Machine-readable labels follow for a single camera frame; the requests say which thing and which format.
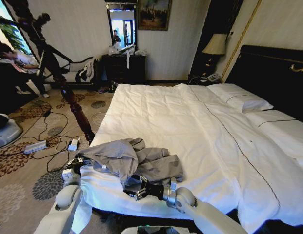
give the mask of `lampshade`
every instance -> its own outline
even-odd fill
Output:
[[[224,55],[227,34],[213,34],[210,42],[202,51],[205,54]]]

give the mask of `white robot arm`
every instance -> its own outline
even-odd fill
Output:
[[[76,158],[69,164],[83,165],[82,159]],[[68,234],[71,230],[74,212],[82,197],[80,189],[80,175],[72,169],[64,170],[62,176],[65,179],[64,188],[57,194],[49,214],[46,215],[35,230],[35,234]],[[153,185],[144,176],[137,176],[141,180],[141,189],[138,192],[124,191],[129,196],[140,200],[147,195],[156,196],[166,204],[186,213],[192,218],[196,226],[205,234],[246,234],[247,232],[237,222],[216,209],[207,202],[196,198],[192,192],[180,187],[175,190],[176,180],[171,178],[170,187]]]

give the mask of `bedpost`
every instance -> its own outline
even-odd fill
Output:
[[[70,104],[71,112],[74,114],[79,127],[85,133],[85,137],[90,144],[93,141],[95,134],[92,132],[91,126],[81,106],[77,104],[72,89],[67,85],[67,81],[61,73],[59,63],[54,56],[51,47],[46,43],[46,40],[41,33],[42,26],[50,21],[49,15],[47,13],[43,13],[35,19],[29,10],[27,0],[6,1],[13,7],[16,15],[18,16],[18,25],[27,32],[30,40],[38,49],[39,56],[41,57],[39,74],[43,73],[45,67],[52,73],[54,81],[60,85],[62,96]]]

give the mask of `gray cloth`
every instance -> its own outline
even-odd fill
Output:
[[[183,180],[183,170],[177,155],[164,148],[145,148],[141,138],[115,140],[81,150],[78,156],[89,158],[99,172],[112,173],[125,187],[132,175],[144,175],[150,182],[175,177]]]

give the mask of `wooden dresser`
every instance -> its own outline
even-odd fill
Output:
[[[126,55],[102,56],[109,84],[114,81],[118,84],[144,84],[146,73],[146,56],[131,55],[129,69]]]

